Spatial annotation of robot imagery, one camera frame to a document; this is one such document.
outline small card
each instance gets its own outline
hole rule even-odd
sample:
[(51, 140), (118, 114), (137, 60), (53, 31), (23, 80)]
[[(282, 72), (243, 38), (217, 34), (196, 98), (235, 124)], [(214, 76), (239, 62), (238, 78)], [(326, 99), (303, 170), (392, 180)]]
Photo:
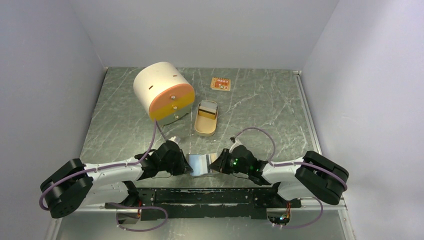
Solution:
[(193, 177), (206, 177), (210, 175), (217, 174), (217, 171), (214, 171), (209, 168), (209, 165), (213, 163), (217, 158), (218, 154), (209, 153), (209, 154), (187, 154), (188, 164), (193, 169), (193, 172), (190, 173)]
[(229, 91), (231, 89), (231, 80), (229, 78), (213, 77), (210, 88), (219, 91)]

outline white cylinder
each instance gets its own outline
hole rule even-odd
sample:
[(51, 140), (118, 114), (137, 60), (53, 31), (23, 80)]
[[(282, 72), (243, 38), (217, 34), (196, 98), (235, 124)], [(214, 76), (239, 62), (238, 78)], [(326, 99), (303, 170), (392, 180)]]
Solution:
[(134, 92), (150, 119), (160, 125), (170, 124), (189, 113), (195, 90), (169, 62), (144, 68), (135, 77)]

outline white wall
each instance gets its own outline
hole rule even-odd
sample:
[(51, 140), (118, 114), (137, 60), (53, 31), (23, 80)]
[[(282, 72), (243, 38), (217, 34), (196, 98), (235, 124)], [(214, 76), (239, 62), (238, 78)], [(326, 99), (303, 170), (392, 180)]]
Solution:
[(0, 6), (0, 239), (40, 240), (40, 184), (80, 155), (104, 69), (68, 1)]
[(341, 0), (303, 68), (358, 240), (424, 239), (424, 1)]
[(106, 66), (300, 70), (339, 0), (71, 0)]

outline black metal base plate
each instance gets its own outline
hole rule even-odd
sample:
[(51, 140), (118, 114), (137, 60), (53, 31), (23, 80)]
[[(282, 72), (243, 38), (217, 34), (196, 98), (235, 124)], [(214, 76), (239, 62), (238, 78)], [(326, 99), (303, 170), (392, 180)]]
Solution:
[[(138, 188), (143, 206), (157, 206), (168, 212), (170, 219), (251, 217), (267, 219), (267, 209), (286, 208), (287, 201), (272, 187), (251, 188)], [(292, 208), (300, 200), (289, 201)], [(163, 219), (163, 212), (143, 210), (142, 221)]]

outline gray marble surface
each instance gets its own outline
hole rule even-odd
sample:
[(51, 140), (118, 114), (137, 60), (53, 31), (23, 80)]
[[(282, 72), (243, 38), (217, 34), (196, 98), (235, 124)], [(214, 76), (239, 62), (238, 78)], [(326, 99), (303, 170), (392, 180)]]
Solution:
[[(152, 138), (153, 123), (133, 92), (133, 81), (142, 67), (108, 69), (81, 153), (85, 163), (108, 163), (143, 153)], [(181, 137), (185, 154), (220, 154), (229, 148), (230, 137), (246, 127), (260, 127), (275, 140), (274, 161), (288, 161), (313, 150), (301, 96), (292, 71), (234, 68), (179, 68), (194, 87), (195, 103), (212, 100), (218, 103), (218, 122), (213, 136), (196, 135), (195, 109), (178, 121), (164, 126), (167, 136)], [(210, 88), (212, 77), (231, 79), (231, 91)], [(243, 133), (239, 139), (258, 159), (272, 152), (268, 137), (256, 130)], [(163, 139), (157, 132), (154, 148)], [(157, 177), (167, 177), (161, 172)], [(137, 187), (211, 188), (257, 187), (250, 180), (217, 174), (192, 177), (189, 174), (169, 178), (145, 179)]]

